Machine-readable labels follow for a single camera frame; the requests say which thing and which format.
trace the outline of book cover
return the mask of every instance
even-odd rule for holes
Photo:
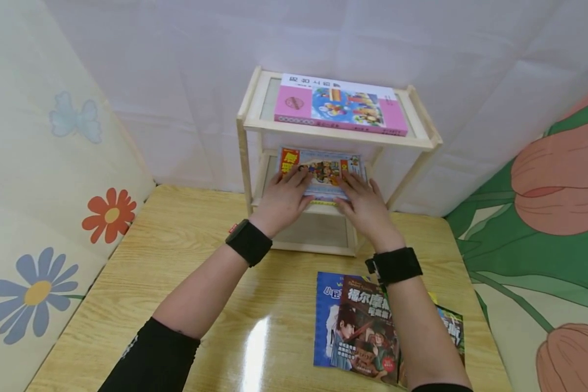
[[[405,136],[408,123],[389,87],[283,74],[274,121]]]
[[[442,318],[442,322],[444,323],[452,342],[455,344],[455,348],[460,354],[460,358],[462,358],[462,363],[466,365],[464,360],[464,318],[461,314],[440,305],[436,305],[436,307],[438,308],[438,314],[440,315],[440,318]],[[402,387],[406,388],[408,380],[404,360],[405,358],[401,352],[399,360],[399,383]]]
[[[396,385],[398,358],[392,314],[381,288],[345,276],[331,366]]]
[[[312,203],[335,205],[334,198],[348,199],[337,185],[337,178],[347,172],[359,174],[368,181],[361,156],[343,152],[330,152],[282,147],[277,157],[277,170],[283,174],[305,166],[314,176],[305,195],[314,195]]]
[[[314,366],[331,367],[337,313],[342,298],[344,276],[370,281],[368,277],[318,272],[316,277],[316,330],[314,338]]]

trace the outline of black wristband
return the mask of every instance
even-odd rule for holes
[[[248,219],[233,228],[226,243],[246,260],[249,267],[257,265],[272,248],[272,240]]]
[[[366,266],[368,272],[377,274],[379,283],[384,286],[422,275],[414,248],[375,253],[372,259],[366,260]]]

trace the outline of left hand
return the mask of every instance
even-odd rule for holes
[[[278,172],[270,179],[259,206],[248,220],[270,238],[294,223],[313,195],[303,197],[311,183],[312,175],[307,168],[292,168],[283,175]]]

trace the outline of book on table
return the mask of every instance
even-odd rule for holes
[[[462,315],[437,305],[462,362]],[[366,276],[318,272],[314,366],[340,368],[392,385],[407,374],[392,313],[381,287]]]
[[[274,121],[405,136],[408,122],[390,87],[283,74]]]

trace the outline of table surface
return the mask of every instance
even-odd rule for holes
[[[241,194],[157,187],[27,391],[97,391],[159,302],[245,214]],[[401,213],[392,218],[418,254],[427,289],[440,305],[464,315],[466,367],[475,391],[511,391],[446,221]],[[318,271],[367,273],[363,257],[270,251],[246,272],[204,337],[186,391],[390,390],[354,373],[313,366]]]

